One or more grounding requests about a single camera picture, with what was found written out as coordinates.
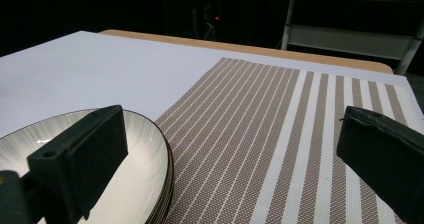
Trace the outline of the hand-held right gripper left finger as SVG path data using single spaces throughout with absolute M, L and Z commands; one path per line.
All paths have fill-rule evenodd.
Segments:
M 127 155 L 121 106 L 85 115 L 27 157 L 30 217 L 50 224 L 88 218 Z

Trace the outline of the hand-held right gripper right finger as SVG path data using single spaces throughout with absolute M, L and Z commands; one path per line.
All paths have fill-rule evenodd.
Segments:
M 424 224 L 424 135 L 380 113 L 349 106 L 340 157 L 407 224 Z

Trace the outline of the white plate with dark rim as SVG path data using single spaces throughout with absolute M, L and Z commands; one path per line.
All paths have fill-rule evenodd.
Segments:
M 174 193 L 174 160 L 172 150 L 168 142 L 165 142 L 167 148 L 167 171 L 165 182 L 159 199 L 157 200 L 151 214 L 145 221 L 145 224 L 165 224 Z
M 54 116 L 0 137 L 0 170 L 29 171 L 27 156 L 79 121 L 89 110 Z M 145 224 L 163 188 L 167 140 L 154 122 L 124 112 L 128 155 L 87 219 L 78 224 Z

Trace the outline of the white board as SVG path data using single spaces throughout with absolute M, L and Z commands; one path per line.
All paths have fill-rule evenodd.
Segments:
M 409 125 L 424 133 L 407 79 L 393 73 L 79 31 L 0 57 L 0 137 L 113 104 L 157 119 L 223 57 L 395 85 Z

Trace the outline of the brown white striped placemat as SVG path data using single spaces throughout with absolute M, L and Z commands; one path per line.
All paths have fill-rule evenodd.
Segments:
M 404 79 L 219 60 L 158 121 L 175 166 L 168 224 L 403 224 L 337 156 L 349 106 L 424 131 Z

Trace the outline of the wooden table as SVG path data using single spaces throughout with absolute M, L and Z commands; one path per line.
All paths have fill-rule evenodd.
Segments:
M 286 59 L 293 59 L 293 60 L 299 60 L 299 61 L 308 61 L 308 62 L 315 62 L 320 64 L 335 65 L 340 67 L 375 71 L 375 72 L 386 73 L 386 74 L 393 73 L 392 69 L 388 65 L 380 63 L 380 62 L 374 62 L 374 61 L 365 61 L 365 60 L 357 60 L 357 59 L 350 59 L 350 58 L 341 58 L 341 57 L 333 57 L 333 56 L 326 56 L 326 55 L 293 52 L 293 51 L 286 51 L 286 50 L 280 50 L 280 49 L 269 49 L 269 48 L 246 46 L 246 45 L 239 45 L 239 44 L 221 43 L 221 42 L 214 42 L 214 41 L 207 41 L 207 40 L 197 40 L 197 39 L 189 39 L 189 38 L 182 38 L 182 37 L 139 33 L 139 32 L 132 32 L 132 31 L 124 31 L 124 30 L 115 30 L 115 29 L 108 29 L 108 30 L 101 31 L 101 34 L 133 38 L 133 39 L 157 41 L 157 42 L 164 42 L 164 43 L 172 43 L 177 45 L 263 55 L 263 56 L 269 56 L 269 57 L 286 58 Z

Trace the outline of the black device with red light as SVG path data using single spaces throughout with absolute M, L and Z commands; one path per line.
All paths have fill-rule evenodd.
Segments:
M 205 4 L 192 8 L 193 34 L 196 39 L 216 41 L 220 24 L 221 16 L 217 5 Z

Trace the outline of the white metal frame desk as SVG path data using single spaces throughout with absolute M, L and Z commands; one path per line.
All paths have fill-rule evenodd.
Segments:
M 290 0 L 281 48 L 390 60 L 397 74 L 424 61 L 424 0 Z

